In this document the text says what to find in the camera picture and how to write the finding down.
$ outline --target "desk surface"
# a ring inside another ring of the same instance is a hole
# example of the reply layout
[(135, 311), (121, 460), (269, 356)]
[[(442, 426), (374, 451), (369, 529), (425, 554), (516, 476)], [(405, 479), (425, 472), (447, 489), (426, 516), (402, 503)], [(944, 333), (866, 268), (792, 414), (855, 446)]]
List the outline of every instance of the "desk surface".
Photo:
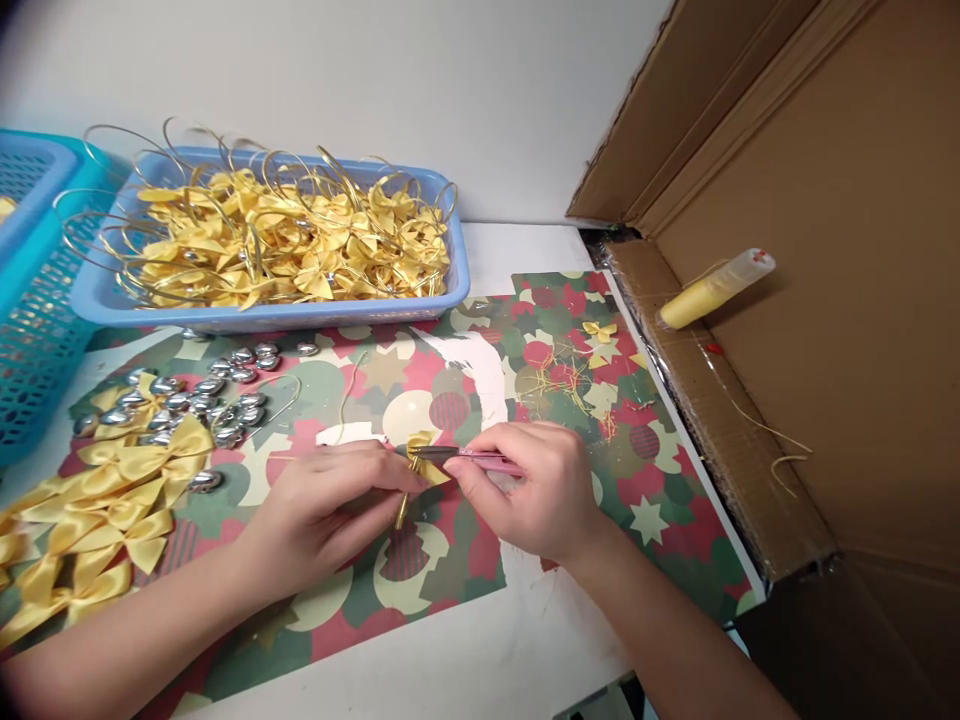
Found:
[[(474, 296), (512, 294), (514, 273), (592, 269), (574, 228), (468, 224), (464, 235)], [(66, 454), (70, 405), (174, 332), (161, 329), (122, 347), (88, 353), (56, 425), (33, 456), (8, 471), (0, 505), (56, 473)], [(670, 412), (676, 416), (672, 406)], [(689, 446), (679, 417), (675, 422)], [(762, 600), (760, 579), (699, 461), (694, 464), (753, 594)], [(566, 573), (544, 573), (539, 558), (507, 544), (501, 545), (501, 555), (505, 589), (354, 645), (209, 705), (194, 717), (260, 720), (278, 711), (282, 717), (318, 712), (330, 717), (552, 717), (627, 672), (609, 626)], [(203, 699), (195, 700), (193, 706), (204, 705)]]

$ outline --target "cardboard box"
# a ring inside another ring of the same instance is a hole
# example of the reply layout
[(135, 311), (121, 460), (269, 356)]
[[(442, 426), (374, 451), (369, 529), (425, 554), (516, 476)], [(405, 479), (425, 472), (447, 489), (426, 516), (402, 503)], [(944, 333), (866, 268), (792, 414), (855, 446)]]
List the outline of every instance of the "cardboard box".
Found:
[[(643, 236), (611, 265), (774, 583), (741, 632), (805, 716), (960, 712), (957, 88), (950, 0), (680, 0), (570, 207)], [(656, 328), (752, 246), (770, 277)], [(786, 487), (795, 448), (731, 400), (814, 449)]]

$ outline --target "forearm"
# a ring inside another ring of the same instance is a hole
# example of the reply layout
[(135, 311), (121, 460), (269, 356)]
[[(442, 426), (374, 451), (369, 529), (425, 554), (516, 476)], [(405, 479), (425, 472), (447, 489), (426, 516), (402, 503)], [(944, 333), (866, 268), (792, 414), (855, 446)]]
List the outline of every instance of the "forearm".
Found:
[(14, 657), (6, 682), (29, 720), (126, 719), (263, 606), (218, 548)]
[(613, 523), (566, 568), (613, 626), (660, 717), (794, 717), (749, 658)]

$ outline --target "tweezers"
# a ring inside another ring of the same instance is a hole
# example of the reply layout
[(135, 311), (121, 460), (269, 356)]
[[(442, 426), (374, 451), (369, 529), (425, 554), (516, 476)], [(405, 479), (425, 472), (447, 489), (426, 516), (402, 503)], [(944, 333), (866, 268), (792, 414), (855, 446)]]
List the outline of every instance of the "tweezers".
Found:
[(524, 477), (524, 475), (526, 475), (526, 473), (520, 469), (519, 465), (511, 462), (507, 459), (506, 455), (501, 453), (467, 450), (451, 445), (424, 445), (422, 447), (410, 448), (409, 452), (432, 462), (439, 468), (443, 468), (443, 464), (450, 458), (459, 456), (473, 460), (477, 465), (489, 472), (502, 472), (507, 475), (512, 475), (513, 477)]

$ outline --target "blue plastic basket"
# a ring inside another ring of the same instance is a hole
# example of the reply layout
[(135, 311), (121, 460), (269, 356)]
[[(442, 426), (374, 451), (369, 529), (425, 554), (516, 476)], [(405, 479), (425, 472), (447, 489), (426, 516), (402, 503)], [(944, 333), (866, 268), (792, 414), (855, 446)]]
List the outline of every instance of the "blue plastic basket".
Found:
[[(82, 260), (64, 245), (51, 202), (63, 190), (90, 188), (66, 195), (61, 211), (103, 212), (118, 186), (76, 140), (0, 131), (0, 194), (21, 201), (0, 226), (0, 466), (40, 440), (94, 330), (70, 309)], [(88, 239), (98, 224), (86, 223)]]
[[(176, 148), (176, 151), (184, 160), (195, 166), (204, 163), (222, 165), (218, 150), (213, 148)], [(233, 160), (238, 169), (250, 167), (259, 177), (259, 161), (263, 159), (263, 153), (260, 153), (258, 160), (251, 165), (250, 160), (253, 155), (253, 152), (238, 151), (233, 154)], [(280, 154), (275, 156), (273, 161), (277, 165), (288, 163), (293, 166), (299, 160)], [(302, 160), (309, 165), (324, 165), (320, 158), (305, 157)], [(369, 189), (390, 172), (384, 171), (381, 163), (344, 161), (342, 165), (363, 190)], [(421, 196), (428, 202), (434, 201), (447, 185), (445, 177), (430, 170), (410, 167), (401, 169), (420, 181)], [(184, 184), (180, 169), (165, 156), (148, 155), (140, 163), (140, 172), (152, 185), (175, 188)], [(400, 190), (405, 184), (406, 180), (395, 178), (386, 183), (384, 191), (390, 195)], [(141, 186), (140, 178), (135, 173), (131, 174), (127, 185), (117, 195), (116, 205), (111, 212), (145, 218), (149, 204), (137, 199), (137, 190)], [(444, 197), (439, 198), (441, 202), (438, 204), (449, 208), (450, 203), (453, 202), (453, 196), (453, 190), (448, 188), (444, 192)], [(104, 230), (101, 233), (102, 241), (110, 243), (111, 247), (119, 252), (129, 253), (129, 250), (124, 247), (120, 231), (109, 229), (111, 224), (115, 225), (116, 221), (104, 223)], [(429, 320), (439, 317), (447, 309), (461, 303), (470, 291), (467, 252), (460, 228), (460, 216), (456, 211), (451, 215), (447, 226), (444, 237), (450, 256), (450, 269), (445, 278), (447, 292), (437, 297), (257, 305), (244, 312), (239, 312), (236, 308), (222, 307), (138, 310), (135, 309), (136, 303), (133, 298), (118, 287), (113, 272), (92, 263), (86, 263), (74, 284), (73, 307), (81, 317), (101, 325), (113, 327), (179, 325), (218, 334)], [(138, 239), (132, 233), (130, 239), (135, 245), (144, 241), (144, 238)], [(119, 267), (119, 262), (108, 257), (104, 252), (92, 251), (88, 257), (108, 267)]]

